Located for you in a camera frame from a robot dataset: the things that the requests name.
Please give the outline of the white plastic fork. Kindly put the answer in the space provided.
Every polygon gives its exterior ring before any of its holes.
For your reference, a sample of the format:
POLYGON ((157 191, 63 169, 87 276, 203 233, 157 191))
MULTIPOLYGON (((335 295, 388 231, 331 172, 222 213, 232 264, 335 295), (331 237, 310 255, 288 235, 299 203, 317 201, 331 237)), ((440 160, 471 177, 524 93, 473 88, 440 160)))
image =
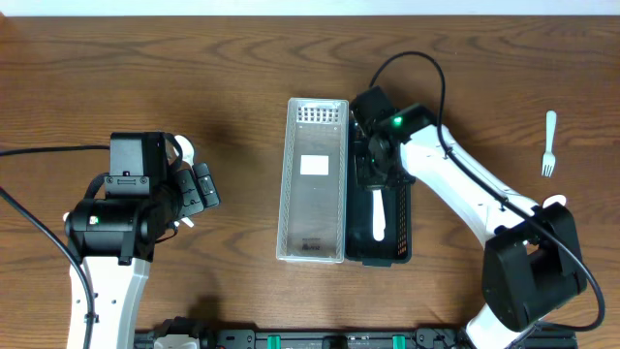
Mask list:
POLYGON ((372 215, 372 235, 376 241, 385 239, 386 217, 382 190, 372 191, 373 215, 372 215))

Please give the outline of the clear perforated plastic basket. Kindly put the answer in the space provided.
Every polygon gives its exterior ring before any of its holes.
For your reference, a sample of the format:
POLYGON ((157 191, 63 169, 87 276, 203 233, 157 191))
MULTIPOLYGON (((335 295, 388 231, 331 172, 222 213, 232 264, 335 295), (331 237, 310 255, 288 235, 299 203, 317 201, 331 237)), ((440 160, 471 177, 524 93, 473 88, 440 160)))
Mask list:
POLYGON ((289 100, 277 259, 344 261, 348 142, 346 100, 289 100))

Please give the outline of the pale blue plastic fork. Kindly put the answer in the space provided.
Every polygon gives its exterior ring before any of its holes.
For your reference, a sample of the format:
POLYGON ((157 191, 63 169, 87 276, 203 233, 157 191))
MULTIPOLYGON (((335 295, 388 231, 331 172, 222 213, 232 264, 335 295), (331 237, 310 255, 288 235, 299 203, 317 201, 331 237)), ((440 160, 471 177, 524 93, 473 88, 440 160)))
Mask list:
POLYGON ((553 154, 553 143, 557 124, 557 113, 548 111, 545 115, 545 149, 542 156, 542 176, 551 177, 555 168, 556 158, 553 154))

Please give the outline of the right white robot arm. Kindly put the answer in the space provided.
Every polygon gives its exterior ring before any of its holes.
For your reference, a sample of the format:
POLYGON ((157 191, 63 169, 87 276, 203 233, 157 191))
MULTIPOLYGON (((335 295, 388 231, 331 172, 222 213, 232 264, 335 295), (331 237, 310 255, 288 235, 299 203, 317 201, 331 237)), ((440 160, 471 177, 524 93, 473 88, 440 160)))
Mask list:
POLYGON ((508 348, 589 281, 574 218, 560 204, 539 206, 484 168, 422 105, 355 102, 367 149, 358 184, 370 190, 418 180, 439 196, 483 247, 485 305, 465 328, 475 348, 508 348))

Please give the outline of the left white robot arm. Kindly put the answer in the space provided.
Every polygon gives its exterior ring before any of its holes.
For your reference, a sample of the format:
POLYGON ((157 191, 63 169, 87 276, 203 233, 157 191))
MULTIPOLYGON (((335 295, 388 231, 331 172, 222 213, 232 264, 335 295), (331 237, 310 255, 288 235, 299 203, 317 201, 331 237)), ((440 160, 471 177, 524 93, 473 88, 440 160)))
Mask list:
POLYGON ((219 203, 205 163, 156 184, 146 175, 98 175, 65 219, 77 260, 68 347, 132 347, 155 246, 166 230, 219 203))

